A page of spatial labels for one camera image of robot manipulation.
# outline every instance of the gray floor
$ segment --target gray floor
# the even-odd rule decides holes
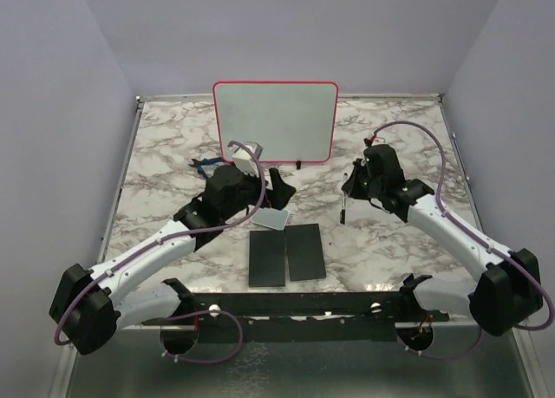
[[[488,336],[474,355],[452,362],[410,355],[398,343],[250,343],[215,366],[160,357],[158,330],[125,330],[77,358],[68,397],[450,397],[526,398],[532,393],[513,335]],[[435,353],[462,351],[474,327],[436,328]],[[205,345],[204,357],[230,345]]]

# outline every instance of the gray wall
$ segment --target gray wall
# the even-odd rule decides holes
[[[499,0],[449,88],[446,109],[485,229],[536,253],[555,296],[553,2]],[[551,375],[554,335],[555,328],[533,335]],[[552,377],[550,387],[555,396]]]
[[[50,301],[92,264],[134,97],[84,0],[0,0],[0,390],[48,393]]]
[[[87,0],[137,95],[225,78],[445,92],[497,0]]]

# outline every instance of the blue clamp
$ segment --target blue clamp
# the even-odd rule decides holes
[[[218,164],[219,162],[224,162],[224,159],[222,157],[204,158],[203,160],[197,160],[193,158],[191,161],[192,163],[189,164],[189,166],[196,168],[197,173],[202,175],[205,179],[208,179],[208,174],[202,166],[211,166],[213,164]]]

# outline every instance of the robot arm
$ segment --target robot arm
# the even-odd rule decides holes
[[[258,145],[248,148],[254,156],[260,155]],[[152,290],[134,290],[168,264],[212,241],[229,227],[225,224],[228,219],[257,204],[264,178],[258,177],[261,170],[249,157],[239,149],[233,165],[218,167],[206,180],[205,190],[150,238],[88,270],[75,264],[63,273],[49,314],[59,323],[68,313],[62,331],[81,354],[100,348],[117,329],[171,316],[187,302],[191,293],[175,280],[164,281]],[[285,184],[275,168],[270,168],[270,176],[272,189],[265,191],[261,207],[281,210],[295,188]]]
[[[438,241],[474,280],[446,282],[428,276],[411,280],[415,299],[424,310],[470,316],[487,333],[501,336],[541,309],[541,294],[521,272],[494,254],[512,258],[539,282],[538,260],[528,250],[514,252],[473,228],[442,202],[439,206],[429,186],[418,179],[405,179],[392,147],[366,143],[364,158],[353,163],[353,173],[342,190],[373,206],[371,200],[379,200],[384,210]]]

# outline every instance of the marble surface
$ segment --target marble surface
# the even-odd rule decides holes
[[[294,166],[279,167],[284,180],[297,188],[288,206],[289,224],[320,225],[328,276],[302,283],[288,280],[285,288],[264,290],[393,290],[411,272],[470,279],[466,270],[427,235],[366,202],[349,200],[347,223],[339,224],[343,173],[350,173],[352,160],[362,155],[362,138],[384,122],[396,120],[418,122],[438,136],[448,159],[444,200],[474,223],[437,103],[340,100],[331,159],[299,171]],[[431,140],[412,127],[392,127],[380,136],[395,148],[408,178],[420,178],[435,187],[440,157]],[[218,139],[211,101],[145,104],[105,259],[158,231],[192,196],[202,192],[204,180],[188,162],[218,156]],[[259,229],[249,222],[226,231],[198,252],[150,277],[140,288],[176,277],[193,292],[249,291],[248,231]]]

